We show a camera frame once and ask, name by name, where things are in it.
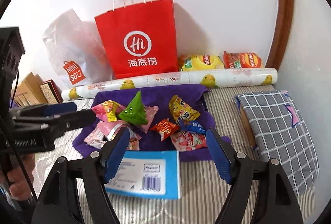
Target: human hand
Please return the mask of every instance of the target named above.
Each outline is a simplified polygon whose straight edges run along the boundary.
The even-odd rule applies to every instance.
[[[22,158],[22,161],[31,182],[33,182],[34,176],[32,175],[32,171],[34,170],[35,167],[34,154],[25,155]],[[13,183],[9,187],[9,192],[13,197],[15,197],[16,200],[21,201],[30,198],[31,190],[29,188],[28,183],[25,180],[23,171],[20,167],[17,167],[12,171],[10,171],[9,173],[7,173],[7,177],[9,181]],[[0,171],[0,183],[4,183],[4,182],[5,182],[5,177],[2,171]]]

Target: screw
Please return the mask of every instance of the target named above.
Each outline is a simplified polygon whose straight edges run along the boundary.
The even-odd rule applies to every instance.
[[[278,161],[278,159],[271,159],[271,163],[273,165],[278,165],[279,164],[279,161]]]
[[[90,154],[91,158],[97,158],[97,157],[99,157],[99,155],[100,155],[100,153],[99,153],[98,151],[93,151],[93,152]]]
[[[56,161],[58,162],[58,163],[62,163],[62,162],[64,162],[65,161],[65,157],[59,157]]]
[[[44,123],[40,125],[40,128],[43,129],[47,129],[48,128],[48,124]]]
[[[246,154],[243,153],[243,152],[238,152],[238,153],[237,153],[237,157],[238,157],[239,159],[244,159],[244,158],[246,158]]]

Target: gray plaid cushion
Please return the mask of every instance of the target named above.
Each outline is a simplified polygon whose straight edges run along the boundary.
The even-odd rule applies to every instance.
[[[260,158],[282,164],[297,196],[317,179],[314,144],[300,112],[288,92],[243,93],[241,103],[255,135]]]

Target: striped bedsheet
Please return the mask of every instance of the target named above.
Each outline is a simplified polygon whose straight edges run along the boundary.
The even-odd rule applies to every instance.
[[[244,133],[240,116],[232,96],[243,92],[272,90],[272,86],[218,88],[205,94],[208,111],[214,116],[216,128],[221,136],[229,136],[237,151],[256,158]],[[93,100],[74,101],[79,110],[90,108]],[[55,141],[56,149],[40,153],[37,156],[34,172],[34,187],[39,194],[55,160],[65,156],[69,160],[81,158],[72,147],[72,141],[81,130],[67,132]],[[122,224],[140,223],[175,223],[213,224],[229,191],[229,186],[221,180],[212,161],[186,162],[180,165],[182,198],[180,200],[140,199],[109,194],[109,199]],[[93,223],[87,206],[82,179],[77,180],[79,199],[86,224]],[[249,224],[255,204],[258,182],[253,182],[249,201],[242,223]],[[315,191],[312,185],[299,197],[299,204],[304,219],[313,212]]]

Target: white plastic bag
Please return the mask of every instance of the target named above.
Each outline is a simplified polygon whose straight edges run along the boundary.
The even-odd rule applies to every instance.
[[[54,20],[42,39],[56,74],[69,87],[112,79],[105,49],[70,9]]]

